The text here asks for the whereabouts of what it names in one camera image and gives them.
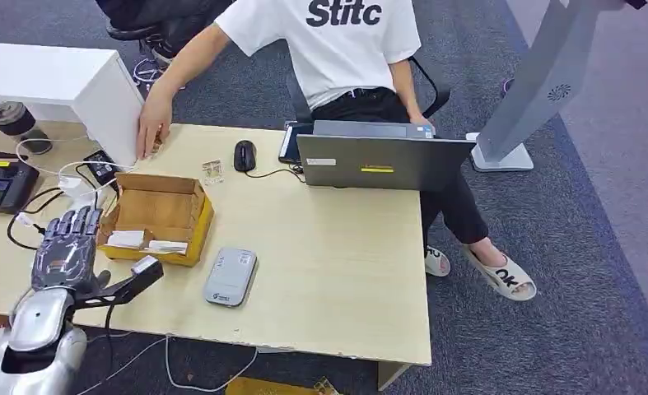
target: computer mouse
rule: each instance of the computer mouse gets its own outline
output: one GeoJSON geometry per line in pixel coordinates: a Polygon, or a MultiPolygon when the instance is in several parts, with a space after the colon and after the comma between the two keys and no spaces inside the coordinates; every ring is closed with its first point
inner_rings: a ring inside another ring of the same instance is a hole
{"type": "Polygon", "coordinates": [[[256,168],[256,146],[248,141],[241,140],[234,147],[234,170],[246,173],[256,168]]]}

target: electronic device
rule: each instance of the electronic device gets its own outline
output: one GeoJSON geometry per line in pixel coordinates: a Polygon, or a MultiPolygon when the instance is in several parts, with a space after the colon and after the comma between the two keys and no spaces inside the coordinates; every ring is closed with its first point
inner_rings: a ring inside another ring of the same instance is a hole
{"type": "Polygon", "coordinates": [[[210,303],[235,307],[243,303],[256,266],[256,254],[245,249],[219,250],[203,290],[210,303]]]}
{"type": "Polygon", "coordinates": [[[256,146],[248,141],[241,140],[234,147],[234,169],[246,173],[256,168],[256,146]]]}
{"type": "MultiPolygon", "coordinates": [[[[374,126],[358,128],[357,132],[374,136],[374,126]]],[[[411,130],[403,124],[392,124],[396,129],[388,124],[381,126],[386,132],[411,130]]],[[[466,140],[425,137],[319,135],[316,124],[314,130],[313,135],[297,136],[306,183],[339,188],[440,191],[457,175],[476,145],[466,140]]]]}
{"type": "MultiPolygon", "coordinates": [[[[84,161],[115,163],[103,150],[90,154],[89,156],[84,158],[84,161]]],[[[96,179],[99,185],[106,185],[107,183],[109,183],[111,179],[115,178],[115,173],[119,171],[117,166],[107,164],[87,163],[86,166],[88,166],[88,170],[91,172],[91,174],[93,174],[93,177],[96,179]]],[[[117,182],[111,183],[110,187],[114,189],[115,192],[120,192],[117,182]]]]}
{"type": "Polygon", "coordinates": [[[20,161],[0,160],[0,212],[14,214],[30,198],[40,173],[20,161]]]}
{"type": "Polygon", "coordinates": [[[300,134],[312,134],[313,132],[314,124],[312,123],[289,123],[277,159],[289,165],[299,165],[301,161],[300,152],[297,148],[297,136],[300,134]]]}

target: open cardboard box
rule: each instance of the open cardboard box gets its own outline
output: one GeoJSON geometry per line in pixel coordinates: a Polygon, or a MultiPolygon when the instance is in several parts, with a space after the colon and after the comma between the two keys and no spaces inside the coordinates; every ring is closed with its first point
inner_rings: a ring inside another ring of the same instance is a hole
{"type": "Polygon", "coordinates": [[[149,174],[117,174],[118,204],[100,221],[98,249],[111,259],[151,255],[163,263],[195,266],[214,217],[212,203],[196,179],[149,174]],[[145,230],[151,238],[188,243],[182,253],[146,253],[105,245],[114,230],[145,230]]]}

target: sandal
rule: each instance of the sandal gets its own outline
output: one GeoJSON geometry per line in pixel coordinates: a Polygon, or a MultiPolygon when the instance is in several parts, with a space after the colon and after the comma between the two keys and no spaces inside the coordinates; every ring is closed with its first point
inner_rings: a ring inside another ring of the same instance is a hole
{"type": "Polygon", "coordinates": [[[439,249],[426,246],[426,273],[435,277],[450,274],[450,260],[439,249]]]}
{"type": "Polygon", "coordinates": [[[488,267],[478,260],[469,247],[465,245],[463,250],[469,261],[481,272],[483,278],[495,292],[518,302],[525,302],[537,295],[537,286],[532,278],[506,255],[504,255],[506,257],[505,266],[488,267]]]}

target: robotic arm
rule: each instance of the robotic arm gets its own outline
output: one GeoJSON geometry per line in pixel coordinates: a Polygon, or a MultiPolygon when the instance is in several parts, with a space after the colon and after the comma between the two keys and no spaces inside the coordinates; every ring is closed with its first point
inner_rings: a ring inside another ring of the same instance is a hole
{"type": "Polygon", "coordinates": [[[81,367],[86,334],[72,324],[79,309],[127,304],[163,277],[153,258],[112,286],[93,272],[102,210],[83,207],[52,220],[35,253],[34,293],[20,302],[0,344],[0,395],[65,395],[81,367]]]}

